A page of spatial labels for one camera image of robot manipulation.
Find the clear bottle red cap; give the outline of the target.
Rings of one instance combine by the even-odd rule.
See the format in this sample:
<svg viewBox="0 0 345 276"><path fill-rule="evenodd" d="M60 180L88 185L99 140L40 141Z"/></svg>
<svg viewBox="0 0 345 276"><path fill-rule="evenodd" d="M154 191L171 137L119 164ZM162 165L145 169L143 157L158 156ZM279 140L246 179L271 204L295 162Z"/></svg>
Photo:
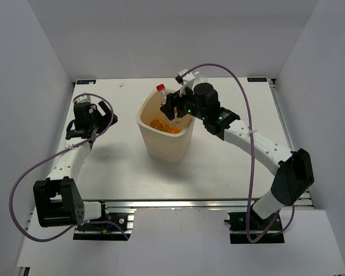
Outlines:
<svg viewBox="0 0 345 276"><path fill-rule="evenodd" d="M164 84L159 84L156 87L156 90L159 94L159 99L160 99L160 105L165 106L167 102L167 95L170 94L170 92L166 89ZM174 107L174 119L171 120L174 124L180 124L181 123L181 118L178 118L178 111L177 107Z"/></svg>

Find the orange juice bottle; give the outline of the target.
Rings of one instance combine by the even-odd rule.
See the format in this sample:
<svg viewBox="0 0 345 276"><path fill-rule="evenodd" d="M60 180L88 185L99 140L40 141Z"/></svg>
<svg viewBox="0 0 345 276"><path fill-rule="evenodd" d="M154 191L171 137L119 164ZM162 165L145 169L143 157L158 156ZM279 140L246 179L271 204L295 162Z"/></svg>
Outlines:
<svg viewBox="0 0 345 276"><path fill-rule="evenodd" d="M169 125L168 123L166 123L163 120L158 120L158 119L154 119L150 122L150 127L154 128L158 131L162 131L162 132L167 132L167 130L169 129Z"/></svg>
<svg viewBox="0 0 345 276"><path fill-rule="evenodd" d="M179 128L176 128L176 127L170 127L170 128L168 128L167 132L171 133L171 134L178 134L181 132L181 130Z"/></svg>

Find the clear bottle blue label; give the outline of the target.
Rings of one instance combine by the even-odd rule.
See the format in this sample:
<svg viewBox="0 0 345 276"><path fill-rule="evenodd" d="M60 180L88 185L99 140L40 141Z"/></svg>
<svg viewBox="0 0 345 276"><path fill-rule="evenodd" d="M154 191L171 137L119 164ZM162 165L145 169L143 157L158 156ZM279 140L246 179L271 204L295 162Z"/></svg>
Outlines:
<svg viewBox="0 0 345 276"><path fill-rule="evenodd" d="M194 83L193 86L196 86L201 83L208 83L207 77L203 76L199 71L194 73Z"/></svg>

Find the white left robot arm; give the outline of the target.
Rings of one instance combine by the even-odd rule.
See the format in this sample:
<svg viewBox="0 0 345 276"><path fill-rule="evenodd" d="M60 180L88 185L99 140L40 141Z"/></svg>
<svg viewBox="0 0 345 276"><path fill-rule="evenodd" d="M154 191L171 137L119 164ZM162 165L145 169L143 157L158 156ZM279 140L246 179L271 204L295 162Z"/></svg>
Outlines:
<svg viewBox="0 0 345 276"><path fill-rule="evenodd" d="M90 97L76 100L74 119L66 127L65 153L45 180L36 181L33 194L42 227L80 225L90 220L97 229L105 229L110 215L99 201L84 202L76 186L81 167L95 142L94 136L117 122L117 116L104 101L91 103Z"/></svg>

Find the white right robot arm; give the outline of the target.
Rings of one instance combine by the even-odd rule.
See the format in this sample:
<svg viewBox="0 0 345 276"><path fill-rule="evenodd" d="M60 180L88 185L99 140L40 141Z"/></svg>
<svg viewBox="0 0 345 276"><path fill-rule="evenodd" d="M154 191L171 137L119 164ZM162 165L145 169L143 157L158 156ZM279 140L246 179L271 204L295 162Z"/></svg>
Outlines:
<svg viewBox="0 0 345 276"><path fill-rule="evenodd" d="M239 115L221 106L211 84L187 88L184 95L167 94L160 110L170 121L186 115L202 120L210 134L254 154L255 160L273 174L270 190L251 206L248 215L249 225L255 229L262 229L269 217L284 206L293 205L315 181L311 157L306 150L281 147L260 133L250 131Z"/></svg>

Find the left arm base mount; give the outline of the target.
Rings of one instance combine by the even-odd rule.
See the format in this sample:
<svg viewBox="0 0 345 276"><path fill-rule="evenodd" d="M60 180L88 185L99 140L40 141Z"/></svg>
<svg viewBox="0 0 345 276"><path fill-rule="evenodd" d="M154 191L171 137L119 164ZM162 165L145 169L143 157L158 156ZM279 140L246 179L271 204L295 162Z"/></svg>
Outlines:
<svg viewBox="0 0 345 276"><path fill-rule="evenodd" d="M100 201L101 216L88 223L76 226L74 240L82 241L127 241L132 233L135 209L115 207Z"/></svg>

